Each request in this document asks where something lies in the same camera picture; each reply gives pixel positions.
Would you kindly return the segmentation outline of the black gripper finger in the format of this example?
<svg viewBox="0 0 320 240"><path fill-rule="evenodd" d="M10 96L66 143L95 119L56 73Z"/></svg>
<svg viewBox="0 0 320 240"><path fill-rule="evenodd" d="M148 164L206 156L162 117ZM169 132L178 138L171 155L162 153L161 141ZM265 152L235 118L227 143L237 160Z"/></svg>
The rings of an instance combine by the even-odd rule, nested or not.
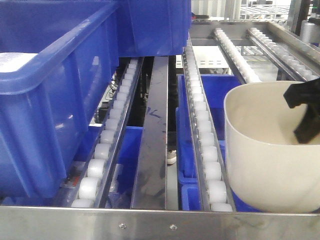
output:
<svg viewBox="0 0 320 240"><path fill-rule="evenodd" d="M300 144L307 144L320 133L320 80L291 84L283 94L289 108L306 104L306 112L295 128L294 135Z"/></svg>

